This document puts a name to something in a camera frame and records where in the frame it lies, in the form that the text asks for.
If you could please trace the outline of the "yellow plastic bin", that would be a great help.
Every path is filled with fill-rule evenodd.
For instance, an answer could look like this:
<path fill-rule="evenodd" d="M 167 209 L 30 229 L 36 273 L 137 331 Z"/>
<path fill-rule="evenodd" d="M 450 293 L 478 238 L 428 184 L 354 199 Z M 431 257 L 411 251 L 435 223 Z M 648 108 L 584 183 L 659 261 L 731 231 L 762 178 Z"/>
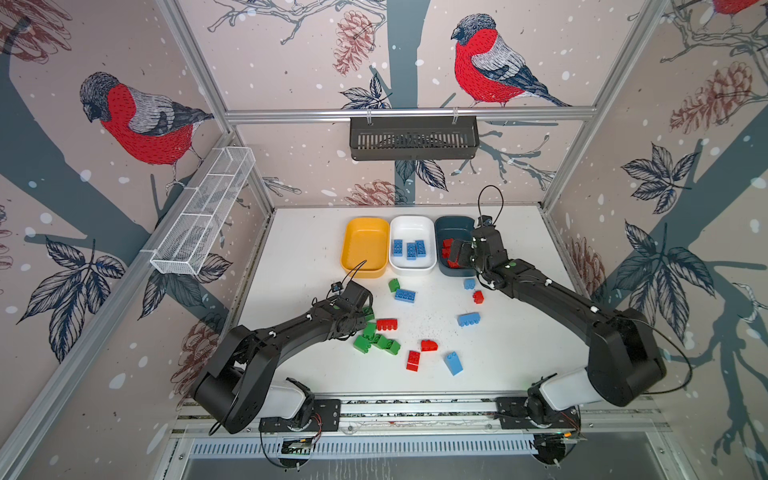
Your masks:
<path fill-rule="evenodd" d="M 349 221 L 344 235 L 341 265 L 357 278 L 381 277 L 388 264 L 389 222 L 375 217 L 358 217 Z"/>

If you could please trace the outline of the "dark teal plastic bin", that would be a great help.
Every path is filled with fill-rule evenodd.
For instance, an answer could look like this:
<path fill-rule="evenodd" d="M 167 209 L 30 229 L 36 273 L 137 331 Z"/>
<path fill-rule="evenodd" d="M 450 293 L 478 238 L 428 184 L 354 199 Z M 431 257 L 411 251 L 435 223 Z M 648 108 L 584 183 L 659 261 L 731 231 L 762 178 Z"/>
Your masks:
<path fill-rule="evenodd" d="M 449 262 L 450 246 L 455 240 L 470 241 L 474 221 L 467 216 L 449 215 L 438 218 L 434 223 L 438 268 L 448 277 L 473 277 L 472 269 L 462 269 Z"/>

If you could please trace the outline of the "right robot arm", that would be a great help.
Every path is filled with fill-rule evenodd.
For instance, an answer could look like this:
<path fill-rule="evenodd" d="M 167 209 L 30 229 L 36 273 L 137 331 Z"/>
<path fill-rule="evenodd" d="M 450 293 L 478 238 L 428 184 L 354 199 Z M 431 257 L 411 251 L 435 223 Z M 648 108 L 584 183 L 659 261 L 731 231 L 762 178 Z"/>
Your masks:
<path fill-rule="evenodd" d="M 559 412 L 598 401 L 624 407 L 665 378 L 666 365 L 642 313 L 608 310 L 533 264 L 510 258 L 495 226 L 474 230 L 470 240 L 452 240 L 448 260 L 474 270 L 486 288 L 545 313 L 588 347 L 584 367 L 528 389 L 530 410 Z"/>

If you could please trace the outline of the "white plastic bin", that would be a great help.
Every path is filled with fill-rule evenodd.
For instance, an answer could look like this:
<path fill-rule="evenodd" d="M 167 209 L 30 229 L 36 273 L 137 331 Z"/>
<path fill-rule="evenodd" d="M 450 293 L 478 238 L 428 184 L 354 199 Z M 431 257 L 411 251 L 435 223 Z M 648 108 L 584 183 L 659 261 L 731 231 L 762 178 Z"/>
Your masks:
<path fill-rule="evenodd" d="M 424 276 L 437 264 L 434 222 L 426 216 L 401 215 L 390 222 L 389 264 L 401 276 Z"/>

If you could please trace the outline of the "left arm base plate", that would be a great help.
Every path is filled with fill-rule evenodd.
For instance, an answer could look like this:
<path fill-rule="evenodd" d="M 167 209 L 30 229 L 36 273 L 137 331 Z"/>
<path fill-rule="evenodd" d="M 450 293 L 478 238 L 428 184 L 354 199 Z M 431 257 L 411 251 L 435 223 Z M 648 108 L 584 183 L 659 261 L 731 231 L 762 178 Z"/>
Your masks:
<path fill-rule="evenodd" d="M 261 433 L 336 432 L 341 416 L 339 399 L 318 398 L 293 378 L 273 383 L 257 415 Z"/>

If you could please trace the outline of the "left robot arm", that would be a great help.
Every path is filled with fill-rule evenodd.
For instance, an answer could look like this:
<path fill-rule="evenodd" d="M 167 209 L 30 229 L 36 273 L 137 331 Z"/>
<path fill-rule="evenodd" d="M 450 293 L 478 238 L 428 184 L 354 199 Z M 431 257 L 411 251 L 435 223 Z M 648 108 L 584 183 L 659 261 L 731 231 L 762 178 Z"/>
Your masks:
<path fill-rule="evenodd" d="M 250 330 L 231 329 L 213 352 L 190 388 L 192 399 L 231 434 L 255 419 L 278 418 L 294 429 L 311 424 L 315 395 L 303 383 L 288 378 L 276 382 L 277 368 L 301 351 L 329 340 L 346 340 L 366 327 L 364 309 L 372 293 L 355 281 L 337 284 L 307 312 L 281 324 Z"/>

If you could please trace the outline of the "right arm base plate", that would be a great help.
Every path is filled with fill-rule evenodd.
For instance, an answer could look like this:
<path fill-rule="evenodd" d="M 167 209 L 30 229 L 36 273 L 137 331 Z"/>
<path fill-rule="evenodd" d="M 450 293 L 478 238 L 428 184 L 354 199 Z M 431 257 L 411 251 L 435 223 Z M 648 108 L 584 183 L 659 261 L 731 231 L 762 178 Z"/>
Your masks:
<path fill-rule="evenodd" d="M 527 389 L 525 396 L 497 397 L 496 413 L 503 430 L 581 429 L 579 410 L 576 407 L 554 409 L 544 399 L 540 383 Z"/>

